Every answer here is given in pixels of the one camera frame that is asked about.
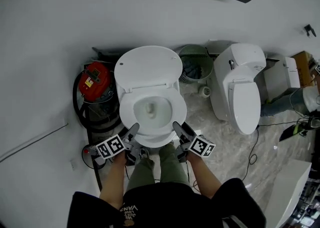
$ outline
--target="tile floor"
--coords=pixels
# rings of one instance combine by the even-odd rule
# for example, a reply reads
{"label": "tile floor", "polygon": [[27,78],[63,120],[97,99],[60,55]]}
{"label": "tile floor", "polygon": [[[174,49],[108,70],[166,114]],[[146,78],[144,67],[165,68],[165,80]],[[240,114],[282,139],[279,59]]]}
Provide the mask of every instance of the tile floor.
{"label": "tile floor", "polygon": [[[251,135],[241,135],[234,131],[228,122],[218,120],[212,110],[210,99],[199,97],[198,88],[199,84],[180,84],[180,93],[187,105],[186,122],[194,130],[200,129],[206,138],[216,144],[214,152],[205,161],[217,178],[221,182],[233,177],[242,179],[246,174],[249,153],[257,140],[257,132],[255,131]],[[298,118],[299,116],[295,112],[286,111],[273,117],[261,118],[260,124],[290,122]],[[306,138],[295,136],[279,142],[282,131],[289,126],[289,124],[283,124],[259,128],[259,140],[254,149],[257,161],[249,167],[244,183],[248,185],[248,191],[262,210],[265,210],[267,206],[277,173],[288,160],[290,158],[311,160],[315,134],[309,132]],[[161,173],[159,157],[153,155],[151,159],[155,161],[154,177],[159,179]],[[187,172],[186,164],[183,164],[183,168]],[[110,165],[106,165],[99,171],[102,181],[107,176],[109,169]],[[134,167],[127,168],[129,176],[133,169]],[[190,183],[193,184],[195,177],[190,164],[188,169]],[[125,187],[127,184],[128,179],[125,178]]]}

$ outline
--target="green pants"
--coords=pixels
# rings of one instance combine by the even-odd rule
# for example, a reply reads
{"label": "green pants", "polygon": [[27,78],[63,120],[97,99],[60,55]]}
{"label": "green pants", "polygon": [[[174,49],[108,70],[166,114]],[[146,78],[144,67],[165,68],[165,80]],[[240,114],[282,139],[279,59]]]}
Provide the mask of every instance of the green pants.
{"label": "green pants", "polygon": [[[160,182],[178,182],[190,186],[187,176],[176,157],[176,149],[167,144],[159,151],[161,178]],[[155,183],[153,174],[155,163],[149,158],[143,158],[134,168],[127,191]]]}

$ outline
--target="open toilet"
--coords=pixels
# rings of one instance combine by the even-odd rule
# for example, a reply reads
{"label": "open toilet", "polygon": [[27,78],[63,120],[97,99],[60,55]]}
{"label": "open toilet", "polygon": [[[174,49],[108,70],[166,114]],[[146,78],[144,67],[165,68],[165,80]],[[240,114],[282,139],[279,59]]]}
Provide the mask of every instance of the open toilet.
{"label": "open toilet", "polygon": [[233,44],[213,63],[208,85],[211,105],[216,117],[229,121],[241,134],[251,134],[260,119],[260,95],[256,75],[266,67],[266,59],[259,46]]}
{"label": "open toilet", "polygon": [[180,95],[182,62],[174,51],[144,46],[125,53],[116,63],[114,77],[124,126],[140,125],[135,140],[158,148],[175,136],[173,122],[182,125],[187,116]]}

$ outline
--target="gray wall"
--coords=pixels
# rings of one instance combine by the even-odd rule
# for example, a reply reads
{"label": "gray wall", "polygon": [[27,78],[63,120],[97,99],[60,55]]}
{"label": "gray wall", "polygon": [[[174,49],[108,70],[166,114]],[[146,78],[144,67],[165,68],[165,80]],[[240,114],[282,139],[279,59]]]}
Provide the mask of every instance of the gray wall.
{"label": "gray wall", "polygon": [[216,39],[318,56],[320,37],[302,28],[310,23],[320,35],[319,13],[319,0],[0,0],[0,155],[70,123],[0,164],[0,219],[8,227],[61,227],[73,191],[97,193],[79,159],[85,136],[71,107],[73,80],[92,46]]}

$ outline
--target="cardboard box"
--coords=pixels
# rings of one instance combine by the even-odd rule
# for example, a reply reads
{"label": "cardboard box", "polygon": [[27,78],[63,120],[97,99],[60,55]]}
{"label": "cardboard box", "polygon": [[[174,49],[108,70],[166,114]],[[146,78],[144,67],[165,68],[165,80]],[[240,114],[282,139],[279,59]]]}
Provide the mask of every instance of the cardboard box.
{"label": "cardboard box", "polygon": [[315,82],[313,81],[311,83],[313,78],[309,70],[309,64],[313,59],[312,55],[307,52],[301,52],[299,54],[292,56],[292,58],[294,58],[296,62],[296,68],[298,69],[300,86],[301,87],[314,86]]}

